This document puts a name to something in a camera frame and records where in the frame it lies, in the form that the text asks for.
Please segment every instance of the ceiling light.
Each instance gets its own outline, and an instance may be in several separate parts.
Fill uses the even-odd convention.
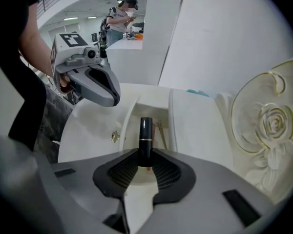
[[[73,20],[73,19],[78,19],[78,17],[76,17],[76,18],[65,18],[63,21]]]

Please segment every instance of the ornate white headboard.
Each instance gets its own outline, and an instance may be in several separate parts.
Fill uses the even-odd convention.
[[[215,99],[236,172],[275,203],[293,188],[293,60]]]

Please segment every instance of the white t-shirt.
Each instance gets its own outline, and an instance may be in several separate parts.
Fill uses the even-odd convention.
[[[123,18],[127,16],[127,13],[117,7],[115,7],[115,13],[113,11],[112,8],[110,8],[109,12],[108,12],[108,17],[112,17],[112,18]],[[125,33],[126,32],[126,27],[124,23],[117,23],[117,24],[108,24],[110,29]]]

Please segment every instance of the camera lens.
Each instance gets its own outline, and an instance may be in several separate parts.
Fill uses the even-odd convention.
[[[90,50],[89,52],[88,52],[88,57],[89,58],[94,58],[96,56],[96,52],[94,51],[94,50]]]

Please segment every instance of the blue cloth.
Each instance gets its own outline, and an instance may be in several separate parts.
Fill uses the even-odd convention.
[[[192,89],[188,89],[187,92],[209,97],[207,94],[205,94],[205,93],[204,93],[203,91],[201,91],[201,90],[199,90],[199,91],[195,91],[195,90],[192,90]]]
[[[113,29],[109,29],[106,33],[106,44],[107,47],[111,46],[112,44],[116,43],[117,41],[119,41],[120,39],[123,38],[123,33],[113,30]]]

